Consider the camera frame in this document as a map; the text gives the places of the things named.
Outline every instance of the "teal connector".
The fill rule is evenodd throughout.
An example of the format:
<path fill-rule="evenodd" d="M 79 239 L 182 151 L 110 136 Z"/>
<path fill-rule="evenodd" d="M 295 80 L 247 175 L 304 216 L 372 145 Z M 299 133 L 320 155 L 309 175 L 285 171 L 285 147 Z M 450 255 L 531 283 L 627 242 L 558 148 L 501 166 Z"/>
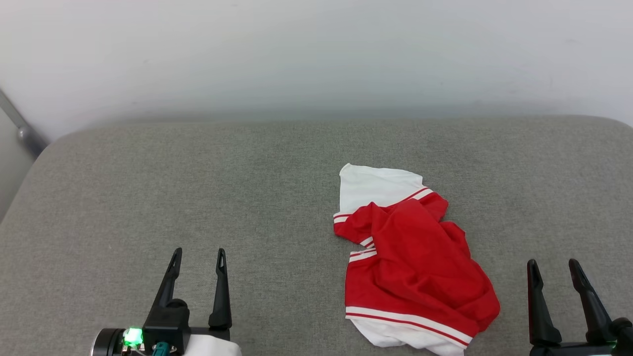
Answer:
<path fill-rule="evenodd" d="M 156 348 L 152 353 L 152 356 L 169 356 L 171 347 L 168 343 L 160 342 L 156 344 Z"/>

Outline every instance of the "green led light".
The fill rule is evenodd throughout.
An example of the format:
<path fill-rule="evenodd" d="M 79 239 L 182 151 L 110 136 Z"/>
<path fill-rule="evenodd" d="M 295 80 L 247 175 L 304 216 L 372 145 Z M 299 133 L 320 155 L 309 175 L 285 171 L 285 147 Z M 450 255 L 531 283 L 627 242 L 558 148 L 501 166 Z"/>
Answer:
<path fill-rule="evenodd" d="M 125 331 L 123 342 L 129 345 L 140 345 L 143 343 L 143 330 L 131 327 Z"/>

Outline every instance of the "white fabric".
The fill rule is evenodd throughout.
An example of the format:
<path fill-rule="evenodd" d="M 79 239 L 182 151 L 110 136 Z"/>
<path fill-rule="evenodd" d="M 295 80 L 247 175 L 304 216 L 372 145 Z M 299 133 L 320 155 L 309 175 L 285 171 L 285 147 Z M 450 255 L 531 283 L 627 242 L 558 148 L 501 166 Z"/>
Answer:
<path fill-rule="evenodd" d="M 396 323 L 355 317 L 352 323 L 364 337 L 378 347 L 402 346 L 426 348 L 441 356 L 463 356 L 464 349 L 431 333 L 410 329 Z"/>
<path fill-rule="evenodd" d="M 370 258 L 371 256 L 376 256 L 376 251 L 373 248 L 370 248 L 367 252 L 364 252 L 364 253 L 359 253 L 357 255 L 350 255 L 349 261 L 354 262 L 358 260 L 364 260 L 366 258 Z"/>
<path fill-rule="evenodd" d="M 371 237 L 371 236 L 366 238 L 366 239 L 364 239 L 363 241 L 360 241 L 360 244 L 365 246 L 365 247 L 367 247 L 367 248 L 370 248 L 369 245 L 371 245 L 372 243 L 373 243 L 373 237 Z"/>
<path fill-rule="evenodd" d="M 400 169 L 346 164 L 341 176 L 340 212 L 351 214 L 374 202 L 388 207 L 424 188 L 422 176 Z"/>
<path fill-rule="evenodd" d="M 236 343 L 215 338 L 211 335 L 192 334 L 187 351 L 183 356 L 242 356 Z"/>
<path fill-rule="evenodd" d="M 438 334 L 445 334 L 450 338 L 453 338 L 455 345 L 459 345 L 462 348 L 466 348 L 465 345 L 469 344 L 473 338 L 462 333 L 459 330 L 453 329 L 450 326 L 440 324 L 436 321 L 420 317 L 418 315 L 411 314 L 399 314 L 392 312 L 383 312 L 381 310 L 359 308 L 359 307 L 346 307 L 346 314 L 365 315 L 366 317 L 377 317 L 383 319 L 389 319 L 394 322 L 408 323 L 408 328 L 421 329 L 423 331 L 431 331 Z"/>

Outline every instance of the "gray cushion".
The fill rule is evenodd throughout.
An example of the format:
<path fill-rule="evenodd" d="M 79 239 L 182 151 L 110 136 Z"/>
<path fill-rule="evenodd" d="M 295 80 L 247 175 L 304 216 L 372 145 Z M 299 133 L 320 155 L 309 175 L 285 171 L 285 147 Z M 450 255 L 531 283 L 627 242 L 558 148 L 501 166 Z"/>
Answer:
<path fill-rule="evenodd" d="M 525 264 L 555 324 L 583 340 L 567 260 L 612 317 L 633 317 L 633 129 L 591 117 L 157 124 L 66 136 L 36 161 L 0 226 L 3 354 L 87 354 L 103 327 L 141 325 L 174 248 L 175 296 L 203 326 L 227 251 L 244 355 L 409 355 L 344 319 L 338 172 L 409 170 L 448 199 L 501 315 L 467 355 L 527 355 Z"/>

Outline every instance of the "white wall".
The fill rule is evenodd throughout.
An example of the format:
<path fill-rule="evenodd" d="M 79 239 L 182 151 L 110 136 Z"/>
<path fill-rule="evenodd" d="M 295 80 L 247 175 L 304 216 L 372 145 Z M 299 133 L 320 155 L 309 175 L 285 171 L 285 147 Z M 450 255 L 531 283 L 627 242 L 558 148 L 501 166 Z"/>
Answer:
<path fill-rule="evenodd" d="M 18 129 L 0 110 L 0 222 L 33 160 L 18 141 Z"/>
<path fill-rule="evenodd" d="M 120 120 L 582 113 L 633 124 L 626 0 L 4 0 L 44 136 Z"/>

